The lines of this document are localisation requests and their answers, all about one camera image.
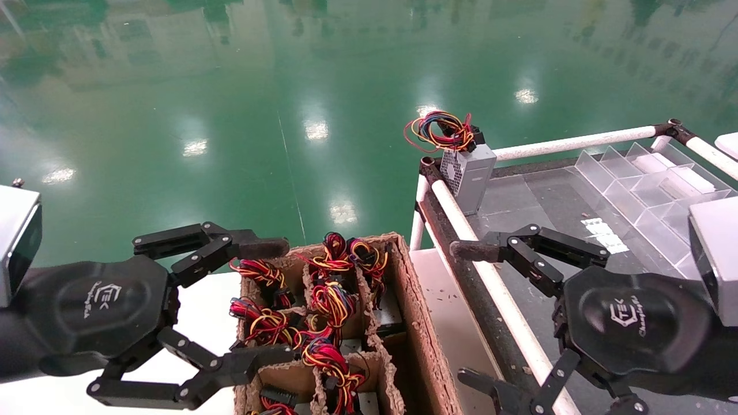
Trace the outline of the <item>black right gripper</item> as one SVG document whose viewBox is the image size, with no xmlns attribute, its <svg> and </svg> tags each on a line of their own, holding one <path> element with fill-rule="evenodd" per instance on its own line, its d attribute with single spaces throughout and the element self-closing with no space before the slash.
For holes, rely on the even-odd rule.
<svg viewBox="0 0 738 415">
<path fill-rule="evenodd" d="M 722 324 L 698 281 L 613 273 L 602 268 L 611 255 L 604 247 L 538 224 L 456 240 L 450 253 L 469 262 L 508 262 L 558 299 L 556 336 L 565 350 L 537 391 L 470 368 L 458 371 L 458 380 L 488 395 L 498 414 L 554 414 L 580 360 L 582 376 L 599 388 L 627 384 L 721 401 L 736 396 L 736 328 Z M 582 271 L 564 282 L 546 257 Z"/>
</svg>

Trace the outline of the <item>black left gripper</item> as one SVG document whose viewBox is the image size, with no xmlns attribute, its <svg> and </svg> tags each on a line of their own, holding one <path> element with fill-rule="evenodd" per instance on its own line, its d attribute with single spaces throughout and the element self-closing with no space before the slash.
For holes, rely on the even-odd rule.
<svg viewBox="0 0 738 415">
<path fill-rule="evenodd" d="M 190 287 L 235 258 L 283 257 L 290 250 L 288 239 L 205 222 L 136 236 L 133 249 L 144 256 L 26 274 L 2 309 L 4 383 L 104 368 L 86 391 L 105 406 L 196 410 L 221 389 L 249 384 L 263 366 L 296 359 L 289 346 L 237 348 L 216 356 L 169 327 L 179 310 L 176 286 Z M 177 255 L 184 258 L 170 274 L 153 261 Z M 160 349 L 198 372 L 182 384 L 122 379 Z"/>
</svg>

